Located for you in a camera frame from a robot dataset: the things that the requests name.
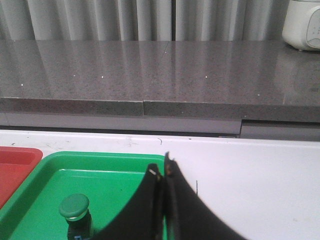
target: plastic tray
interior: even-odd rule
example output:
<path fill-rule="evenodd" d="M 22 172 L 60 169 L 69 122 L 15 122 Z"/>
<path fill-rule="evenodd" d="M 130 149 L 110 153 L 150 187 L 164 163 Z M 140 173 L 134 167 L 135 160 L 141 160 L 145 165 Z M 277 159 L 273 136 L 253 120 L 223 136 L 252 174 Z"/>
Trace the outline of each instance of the plastic tray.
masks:
<path fill-rule="evenodd" d="M 149 163 L 158 164 L 163 174 L 161 155 L 57 152 L 45 157 L 0 209 L 0 239 L 67 239 L 59 204 L 74 193 L 89 198 L 94 231 L 101 230 L 134 194 Z"/>
<path fill-rule="evenodd" d="M 0 209 L 42 156 L 36 148 L 0 146 Z"/>

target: red tray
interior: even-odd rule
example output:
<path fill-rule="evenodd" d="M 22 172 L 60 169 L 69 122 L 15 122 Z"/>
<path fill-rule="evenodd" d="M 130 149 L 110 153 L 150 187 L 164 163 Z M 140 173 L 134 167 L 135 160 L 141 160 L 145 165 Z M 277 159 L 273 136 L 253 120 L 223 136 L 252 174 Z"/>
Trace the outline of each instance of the red tray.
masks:
<path fill-rule="evenodd" d="M 36 148 L 0 146 L 0 209 L 42 159 Z"/>

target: green tray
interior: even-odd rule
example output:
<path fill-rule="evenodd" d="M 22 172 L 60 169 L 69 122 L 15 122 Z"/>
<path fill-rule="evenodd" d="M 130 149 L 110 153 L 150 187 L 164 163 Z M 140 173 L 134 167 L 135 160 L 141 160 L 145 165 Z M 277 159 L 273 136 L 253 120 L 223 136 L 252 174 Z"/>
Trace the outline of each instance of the green tray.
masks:
<path fill-rule="evenodd" d="M 0 239 L 66 240 L 59 204 L 74 193 L 89 198 L 94 231 L 101 230 L 135 193 L 150 163 L 164 173 L 161 155 L 62 151 L 45 157 L 0 209 Z"/>

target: white curtain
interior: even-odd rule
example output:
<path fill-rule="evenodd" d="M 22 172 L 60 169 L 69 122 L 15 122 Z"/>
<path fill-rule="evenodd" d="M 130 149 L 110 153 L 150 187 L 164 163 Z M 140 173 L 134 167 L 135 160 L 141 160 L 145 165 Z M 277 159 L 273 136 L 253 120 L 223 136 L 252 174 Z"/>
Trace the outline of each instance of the white curtain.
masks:
<path fill-rule="evenodd" d="M 0 0 L 0 39 L 277 40 L 289 0 Z"/>

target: granite countertop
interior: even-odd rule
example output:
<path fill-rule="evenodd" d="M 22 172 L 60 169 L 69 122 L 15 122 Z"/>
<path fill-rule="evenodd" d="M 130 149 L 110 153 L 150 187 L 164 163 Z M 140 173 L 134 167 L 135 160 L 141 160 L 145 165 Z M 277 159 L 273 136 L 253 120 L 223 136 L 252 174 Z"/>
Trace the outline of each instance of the granite countertop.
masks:
<path fill-rule="evenodd" d="M 320 123 L 320 53 L 282 41 L 0 40 L 0 125 L 15 114 Z"/>

